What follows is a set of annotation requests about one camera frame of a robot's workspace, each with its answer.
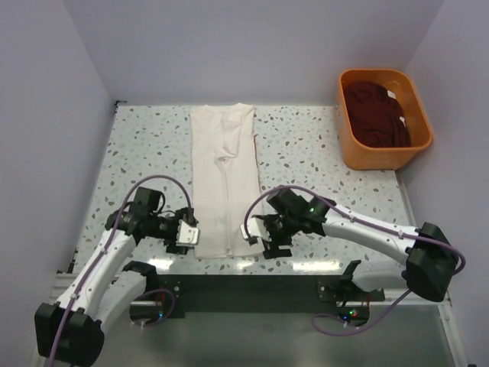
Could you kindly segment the white t shirt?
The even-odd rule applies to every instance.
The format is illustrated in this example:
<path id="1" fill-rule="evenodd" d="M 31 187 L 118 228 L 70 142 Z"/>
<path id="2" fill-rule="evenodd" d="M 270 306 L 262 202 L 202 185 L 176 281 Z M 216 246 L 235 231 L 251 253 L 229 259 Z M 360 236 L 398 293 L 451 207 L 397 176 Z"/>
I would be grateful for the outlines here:
<path id="1" fill-rule="evenodd" d="M 263 250 L 261 245 L 248 244 L 241 233 L 246 212 L 261 194 L 254 112 L 253 105 L 241 103 L 190 111 L 199 259 L 251 257 Z"/>

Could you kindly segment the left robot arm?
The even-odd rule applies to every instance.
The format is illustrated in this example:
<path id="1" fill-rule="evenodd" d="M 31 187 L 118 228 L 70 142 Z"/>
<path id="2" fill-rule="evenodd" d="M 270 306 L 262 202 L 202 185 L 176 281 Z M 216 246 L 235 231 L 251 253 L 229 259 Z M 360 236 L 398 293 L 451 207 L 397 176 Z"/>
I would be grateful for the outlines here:
<path id="1" fill-rule="evenodd" d="M 128 261 L 141 240 L 161 239 L 174 248 L 193 247 L 199 230 L 190 203 L 163 216 L 162 192 L 132 187 L 105 224 L 99 244 L 70 286 L 51 304 L 35 312 L 37 351 L 49 360 L 91 366 L 105 336 L 137 297 L 160 293 L 156 268 Z"/>

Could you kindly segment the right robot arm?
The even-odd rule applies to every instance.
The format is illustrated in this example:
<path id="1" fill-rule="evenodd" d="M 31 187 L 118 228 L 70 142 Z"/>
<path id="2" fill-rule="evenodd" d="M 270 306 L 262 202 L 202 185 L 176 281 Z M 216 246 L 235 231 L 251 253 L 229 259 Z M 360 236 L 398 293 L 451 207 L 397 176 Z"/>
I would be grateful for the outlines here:
<path id="1" fill-rule="evenodd" d="M 348 281 L 363 291 L 382 287 L 400 266 L 406 287 L 425 300 L 440 302 L 461 264 L 443 231 L 426 222 L 421 227 L 401 226 L 353 212 L 323 196 L 306 200 L 290 188 L 267 197 L 273 214 L 260 216 L 267 232 L 268 258 L 287 257 L 287 246 L 299 232 L 344 239 L 388 257 L 382 265 L 353 260 L 344 272 Z"/>

